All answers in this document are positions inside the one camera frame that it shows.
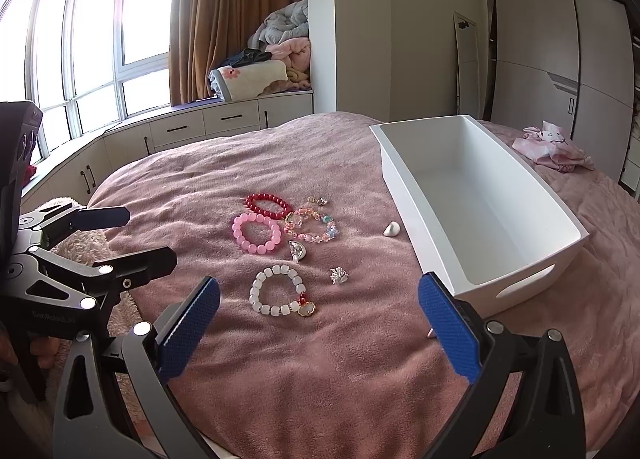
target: gray comforter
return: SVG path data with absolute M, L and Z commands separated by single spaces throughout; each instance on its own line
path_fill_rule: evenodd
M 249 38 L 248 48 L 260 49 L 260 43 L 281 44 L 297 36 L 309 36 L 309 14 L 306 0 L 292 2 L 273 12 Z

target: cabinet handle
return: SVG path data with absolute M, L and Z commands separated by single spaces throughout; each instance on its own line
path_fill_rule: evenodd
M 86 174 L 84 173 L 84 170 L 80 171 L 80 176 L 82 176 L 84 178 L 84 182 L 86 183 L 86 192 L 87 192 L 87 194 L 91 195 L 91 189 L 89 188 L 89 182 L 86 180 Z
M 91 167 L 89 165 L 86 166 L 86 169 L 91 172 L 91 180 L 93 181 L 91 186 L 93 186 L 95 188 L 95 178 L 94 178 L 94 171 L 91 170 Z

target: bed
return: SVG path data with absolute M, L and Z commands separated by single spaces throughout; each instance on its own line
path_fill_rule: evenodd
M 90 206 L 130 211 L 126 227 L 106 231 L 115 253 L 160 245 L 177 253 L 171 276 L 131 292 L 143 318 L 184 299 L 204 275 L 218 279 L 220 309 L 170 386 L 192 422 L 243 459 L 421 457 L 465 391 L 438 341 L 426 338 L 430 325 L 416 298 L 422 273 L 406 233 L 383 236 L 400 218 L 382 179 L 373 123 L 350 113 L 312 115 L 179 147 L 121 168 L 92 198 Z M 508 144 L 519 135 L 485 125 Z M 640 208 L 601 172 L 534 168 L 590 238 L 555 285 L 494 318 L 517 333 L 563 333 L 588 450 L 596 450 L 640 388 Z M 243 198 L 259 192 L 294 207 L 325 196 L 322 212 L 339 235 L 306 244 L 298 264 L 286 237 L 266 255 L 242 251 L 230 227 L 247 211 Z M 313 316 L 252 310 L 252 281 L 273 264 L 292 265 L 304 278 L 318 307 Z M 336 266 L 348 282 L 331 283 Z M 267 301 L 293 299 L 290 283 L 268 286 Z M 510 381 L 480 448 L 497 438 L 515 387 Z

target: window frame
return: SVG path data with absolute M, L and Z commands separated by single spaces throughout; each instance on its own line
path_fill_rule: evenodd
M 34 103 L 36 103 L 36 105 L 39 105 L 38 81 L 36 74 L 36 20 L 38 12 L 40 11 L 41 1 L 42 0 L 33 0 L 33 2 L 31 3 L 26 52 L 24 59 L 25 96 L 27 100 L 32 100 Z M 133 78 L 147 75 L 149 73 L 167 69 L 169 55 L 168 52 L 165 52 L 148 58 L 144 58 L 142 60 L 131 62 L 130 64 L 124 64 L 124 31 L 122 27 L 124 0 L 114 0 L 113 3 L 113 42 L 111 53 L 113 79 L 108 81 L 107 83 L 97 86 L 96 88 L 83 92 L 82 94 L 76 94 L 72 43 L 75 4 L 76 0 L 65 0 L 65 9 L 63 13 L 62 86 L 64 100 L 58 104 L 43 108 L 43 113 L 56 107 L 64 106 L 66 110 L 66 120 L 68 123 L 69 134 L 71 139 L 75 139 L 79 138 L 83 134 L 86 134 L 85 132 L 82 132 L 78 110 L 78 100 L 104 87 L 110 85 L 114 86 L 116 108 L 118 110 L 117 121 L 110 122 L 107 125 L 115 125 L 123 120 L 126 120 L 127 118 L 166 107 L 166 104 L 163 104 L 127 115 L 127 107 L 123 87 L 124 82 L 132 80 Z M 38 146 L 40 149 L 40 154 L 42 156 L 41 160 L 48 158 L 50 155 L 50 151 L 49 147 L 47 146 L 47 140 L 43 129 L 40 129 L 38 131 Z

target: window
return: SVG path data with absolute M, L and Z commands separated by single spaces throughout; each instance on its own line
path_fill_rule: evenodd
M 0 19 L 0 100 L 24 100 L 24 58 L 33 0 L 12 0 Z
M 0 18 L 0 100 L 33 100 L 43 111 L 32 162 L 169 104 L 170 8 L 171 0 L 12 0 Z

